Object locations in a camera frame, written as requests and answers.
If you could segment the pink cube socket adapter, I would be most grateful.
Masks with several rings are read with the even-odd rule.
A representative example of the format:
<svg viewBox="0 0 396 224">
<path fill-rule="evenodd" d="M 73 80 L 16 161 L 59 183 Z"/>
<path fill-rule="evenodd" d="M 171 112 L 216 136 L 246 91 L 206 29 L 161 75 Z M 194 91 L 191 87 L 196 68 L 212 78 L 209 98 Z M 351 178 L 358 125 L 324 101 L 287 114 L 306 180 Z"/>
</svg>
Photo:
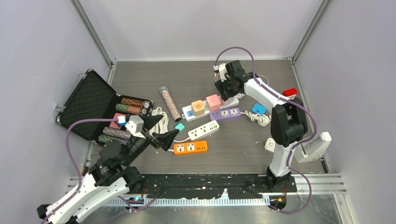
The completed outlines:
<svg viewBox="0 0 396 224">
<path fill-rule="evenodd" d="M 210 95 L 206 97 L 206 106 L 209 110 L 209 112 L 217 111 L 221 108 L 222 106 L 222 101 L 218 97 L 218 95 Z"/>
</svg>

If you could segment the tan cube socket adapter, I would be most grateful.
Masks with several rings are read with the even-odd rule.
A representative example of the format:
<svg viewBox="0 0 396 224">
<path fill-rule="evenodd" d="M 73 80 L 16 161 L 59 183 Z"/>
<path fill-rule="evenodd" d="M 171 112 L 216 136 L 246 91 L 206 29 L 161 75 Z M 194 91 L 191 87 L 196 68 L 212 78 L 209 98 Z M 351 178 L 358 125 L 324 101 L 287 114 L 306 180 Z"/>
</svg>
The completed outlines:
<svg viewBox="0 0 396 224">
<path fill-rule="evenodd" d="M 205 105 L 202 100 L 197 100 L 191 103 L 191 109 L 195 117 L 205 113 Z"/>
</svg>

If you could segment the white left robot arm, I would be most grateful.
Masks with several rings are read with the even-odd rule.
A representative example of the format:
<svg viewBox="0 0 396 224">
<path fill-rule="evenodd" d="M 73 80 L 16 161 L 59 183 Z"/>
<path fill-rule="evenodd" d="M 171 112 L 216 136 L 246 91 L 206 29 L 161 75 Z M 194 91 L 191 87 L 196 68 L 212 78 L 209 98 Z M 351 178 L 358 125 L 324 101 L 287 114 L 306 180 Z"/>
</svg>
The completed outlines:
<svg viewBox="0 0 396 224">
<path fill-rule="evenodd" d="M 78 184 L 53 204 L 42 204 L 37 214 L 42 223 L 79 224 L 96 209 L 113 198 L 126 193 L 139 193 L 143 189 L 144 178 L 131 163 L 148 147 L 168 151 L 179 130 L 165 133 L 151 133 L 150 130 L 163 115 L 127 115 L 116 119 L 83 119 L 74 122 L 67 130 L 70 135 L 77 125 L 89 122 L 117 122 L 130 132 L 126 144 L 110 140 L 100 152 L 100 158 L 89 171 L 82 175 L 77 172 Z"/>
</svg>

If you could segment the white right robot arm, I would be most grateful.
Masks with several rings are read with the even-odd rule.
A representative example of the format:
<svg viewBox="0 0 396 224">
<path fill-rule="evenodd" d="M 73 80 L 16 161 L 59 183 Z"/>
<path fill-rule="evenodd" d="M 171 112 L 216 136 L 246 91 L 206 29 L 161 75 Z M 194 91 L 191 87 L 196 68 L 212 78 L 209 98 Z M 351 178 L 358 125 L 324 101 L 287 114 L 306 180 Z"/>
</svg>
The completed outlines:
<svg viewBox="0 0 396 224">
<path fill-rule="evenodd" d="M 265 186 L 275 192 L 283 189 L 290 180 L 294 148 L 308 131 L 303 102 L 276 92 L 254 72 L 246 73 L 238 60 L 214 65 L 213 70 L 218 77 L 214 85 L 224 101 L 241 93 L 270 110 L 270 134 L 275 151 L 267 168 Z"/>
</svg>

